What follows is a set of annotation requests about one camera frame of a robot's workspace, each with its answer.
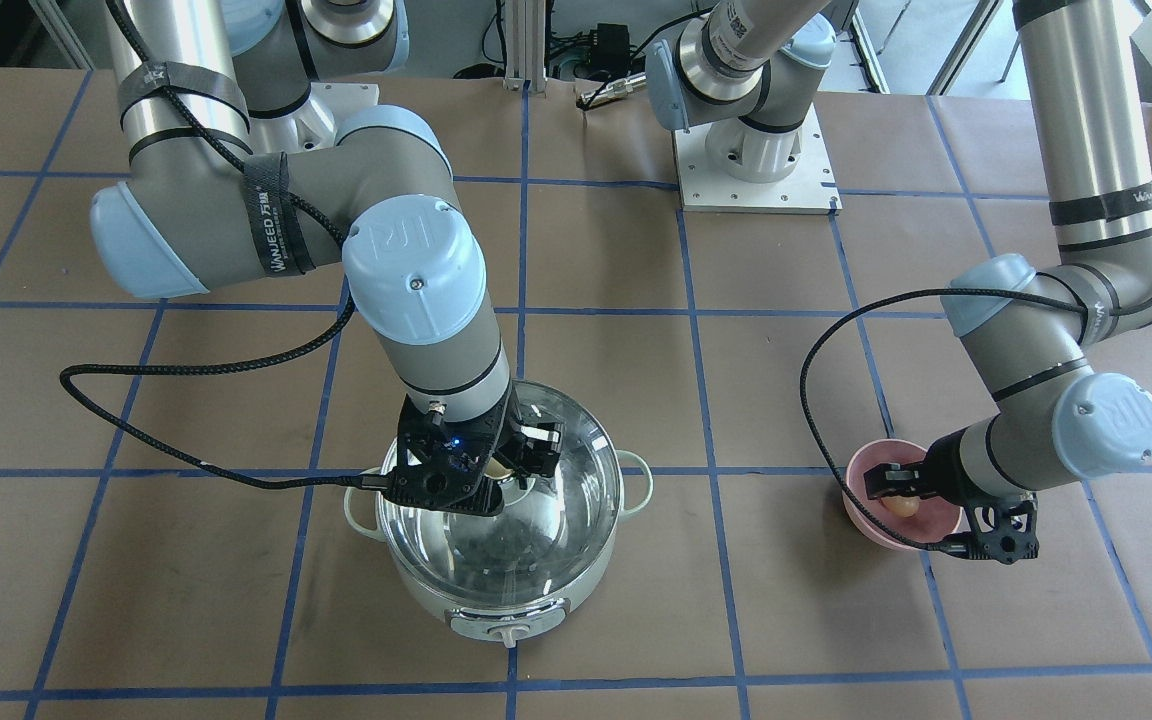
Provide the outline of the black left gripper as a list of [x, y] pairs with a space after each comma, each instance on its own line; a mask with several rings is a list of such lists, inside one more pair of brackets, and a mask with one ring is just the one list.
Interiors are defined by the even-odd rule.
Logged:
[[946, 536], [941, 552], [956, 559], [1015, 564], [1037, 559], [1032, 492], [1005, 478], [990, 456], [992, 420], [978, 420], [929, 447], [922, 461], [877, 462], [863, 473], [869, 500], [942, 497], [963, 507], [967, 530]]

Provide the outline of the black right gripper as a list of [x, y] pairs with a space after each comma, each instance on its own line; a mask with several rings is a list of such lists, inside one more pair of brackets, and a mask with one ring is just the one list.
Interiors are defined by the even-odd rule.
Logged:
[[486, 475], [490, 460], [511, 470], [520, 491], [532, 477], [552, 478], [561, 458], [563, 420], [526, 424], [515, 387], [485, 414], [448, 420], [422, 411], [406, 397], [399, 411], [396, 442], [385, 457], [391, 480], [385, 501], [412, 509], [456, 511], [494, 518], [505, 509], [499, 483]]

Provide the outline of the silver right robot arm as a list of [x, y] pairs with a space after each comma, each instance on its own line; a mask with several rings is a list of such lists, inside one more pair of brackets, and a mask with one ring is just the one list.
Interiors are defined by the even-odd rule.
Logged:
[[403, 382], [388, 471], [262, 480], [91, 414], [162, 454], [253, 488], [370, 488], [416, 509], [494, 516], [506, 478], [552, 478], [561, 420], [518, 397], [486, 264], [429, 123], [391, 105], [342, 111], [316, 90], [404, 60], [397, 1], [109, 1], [131, 179], [97, 192], [101, 259], [141, 300], [200, 295], [343, 265], [349, 300], [291, 350], [212, 365], [77, 365], [74, 378], [223, 376], [273, 366], [361, 314]]

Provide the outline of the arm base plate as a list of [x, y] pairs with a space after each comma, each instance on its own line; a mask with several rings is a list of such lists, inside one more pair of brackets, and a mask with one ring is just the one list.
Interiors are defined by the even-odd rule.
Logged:
[[842, 209], [813, 105], [790, 132], [740, 119], [673, 132], [682, 209], [717, 213], [831, 214]]
[[376, 83], [312, 82], [303, 99], [285, 108], [250, 111], [250, 146], [256, 154], [332, 147], [338, 126], [379, 104]]

